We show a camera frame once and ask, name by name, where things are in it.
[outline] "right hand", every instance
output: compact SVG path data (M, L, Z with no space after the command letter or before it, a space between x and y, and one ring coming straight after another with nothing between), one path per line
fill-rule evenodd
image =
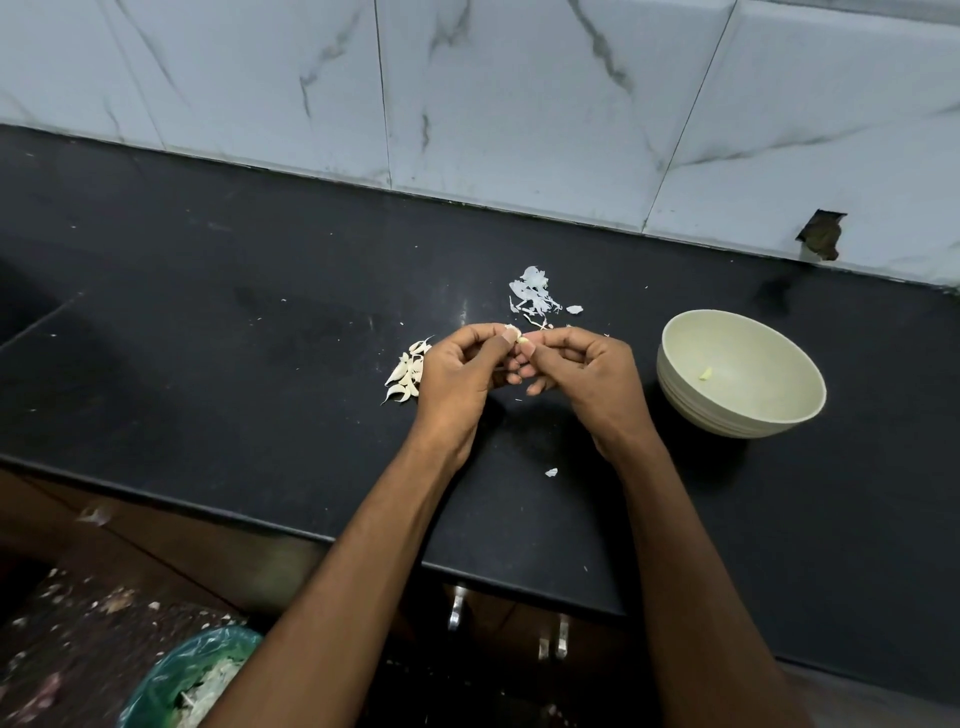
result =
M582 328L552 328L524 334L519 353L508 362L516 376L540 376L527 388L538 395L556 383L610 460L623 448L659 439L643 397L630 346Z

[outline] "wall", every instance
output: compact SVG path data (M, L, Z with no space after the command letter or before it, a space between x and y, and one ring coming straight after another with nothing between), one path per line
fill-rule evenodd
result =
M960 3L806 4L7 0L0 122L960 284Z

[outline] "cabinet handle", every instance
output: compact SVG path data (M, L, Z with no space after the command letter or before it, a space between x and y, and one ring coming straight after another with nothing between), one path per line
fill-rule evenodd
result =
M460 626L460 615L464 610L464 596L467 595L466 587L453 588L453 609L450 610L450 619L446 623L446 628L450 632L456 631Z
M566 657L567 643L570 640L570 620L567 615L560 615L560 634L557 636L557 659Z

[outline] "white bowl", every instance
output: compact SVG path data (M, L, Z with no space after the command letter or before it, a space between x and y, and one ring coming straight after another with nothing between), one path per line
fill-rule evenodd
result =
M783 432L815 417L827 401L824 378L804 350L729 311L686 311L670 319L657 376L680 414L727 437Z

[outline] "garlic clove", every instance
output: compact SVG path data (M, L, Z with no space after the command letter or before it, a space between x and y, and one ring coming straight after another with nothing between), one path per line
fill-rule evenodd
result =
M387 397L380 404L383 404L383 402L387 401L393 395L398 395L401 392L406 392L406 391L407 391L407 387L405 384L395 384L394 386L392 386L390 389L387 390Z

